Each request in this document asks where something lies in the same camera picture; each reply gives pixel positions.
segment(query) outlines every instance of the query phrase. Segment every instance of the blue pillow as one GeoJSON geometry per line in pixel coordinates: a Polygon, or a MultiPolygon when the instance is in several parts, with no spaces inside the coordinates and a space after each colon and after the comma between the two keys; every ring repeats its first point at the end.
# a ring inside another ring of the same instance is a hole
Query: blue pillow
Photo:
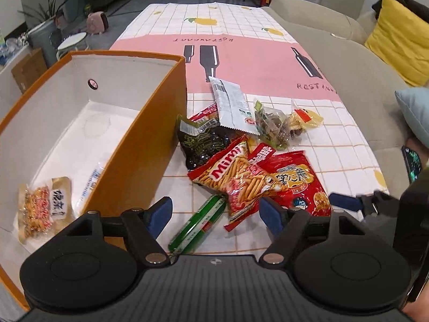
{"type": "Polygon", "coordinates": [[[407,88],[396,91],[395,95],[411,130],[429,148],[429,89],[407,88]]]}

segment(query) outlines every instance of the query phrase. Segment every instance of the red snack bag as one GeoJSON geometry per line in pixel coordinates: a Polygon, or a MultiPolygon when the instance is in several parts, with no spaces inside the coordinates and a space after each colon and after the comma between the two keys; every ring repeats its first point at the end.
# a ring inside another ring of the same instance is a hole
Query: red snack bag
{"type": "Polygon", "coordinates": [[[276,177],[255,164],[274,152],[273,148],[260,144],[250,156],[254,159],[251,164],[248,159],[247,141],[242,137],[214,155],[204,166],[188,173],[193,182],[228,194],[230,223],[225,226],[227,231],[231,231],[250,214],[258,211],[255,206],[259,197],[286,190],[276,177]]]}
{"type": "Polygon", "coordinates": [[[286,208],[302,208],[311,215],[331,215],[328,196],[305,157],[304,151],[275,155],[258,165],[275,175],[288,187],[288,191],[272,197],[279,205],[286,208]]]}
{"type": "Polygon", "coordinates": [[[208,106],[203,111],[200,111],[198,114],[195,114],[190,118],[190,120],[193,122],[200,123],[211,120],[212,118],[219,120],[219,113],[217,111],[216,103],[208,106]]]}

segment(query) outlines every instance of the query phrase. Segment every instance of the blue gripper pad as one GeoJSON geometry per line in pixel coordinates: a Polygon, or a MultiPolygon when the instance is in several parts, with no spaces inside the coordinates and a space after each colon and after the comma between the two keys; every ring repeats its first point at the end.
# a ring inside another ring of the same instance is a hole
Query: blue gripper pad
{"type": "Polygon", "coordinates": [[[259,216],[274,237],[280,235],[280,232],[283,230],[281,213],[265,200],[264,197],[259,200],[259,216]]]}
{"type": "Polygon", "coordinates": [[[151,233],[152,237],[157,239],[161,231],[164,230],[171,219],[173,214],[173,201],[171,198],[164,196],[145,213],[150,215],[147,229],[151,233]]]}
{"type": "Polygon", "coordinates": [[[332,193],[329,195],[329,202],[331,202],[331,205],[333,206],[341,207],[345,210],[353,212],[359,212],[363,210],[362,202],[356,197],[332,193]]]}

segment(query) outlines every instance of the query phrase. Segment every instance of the cardboard box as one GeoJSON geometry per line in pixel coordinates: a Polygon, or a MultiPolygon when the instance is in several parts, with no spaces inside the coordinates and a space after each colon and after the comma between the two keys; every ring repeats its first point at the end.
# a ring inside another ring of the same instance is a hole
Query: cardboard box
{"type": "Polygon", "coordinates": [[[42,49],[37,48],[12,68],[12,76],[21,92],[24,93],[46,70],[48,68],[43,59],[42,49]]]}
{"type": "Polygon", "coordinates": [[[183,57],[90,50],[65,55],[0,122],[0,283],[23,308],[21,264],[48,239],[18,241],[19,184],[69,177],[76,216],[148,208],[177,148],[176,118],[186,104],[183,57]],[[98,162],[104,172],[79,205],[98,162]]]}

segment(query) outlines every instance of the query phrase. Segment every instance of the metal screw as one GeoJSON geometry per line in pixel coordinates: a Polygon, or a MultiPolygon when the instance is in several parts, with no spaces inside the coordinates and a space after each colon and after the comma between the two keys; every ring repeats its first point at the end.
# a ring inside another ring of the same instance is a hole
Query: metal screw
{"type": "Polygon", "coordinates": [[[167,257],[165,256],[165,254],[157,253],[157,252],[150,253],[146,256],[146,261],[151,264],[161,264],[165,262],[166,259],[167,257]]]}
{"type": "Polygon", "coordinates": [[[278,253],[268,253],[264,255],[264,261],[268,264],[280,264],[284,260],[284,256],[278,253]]]}

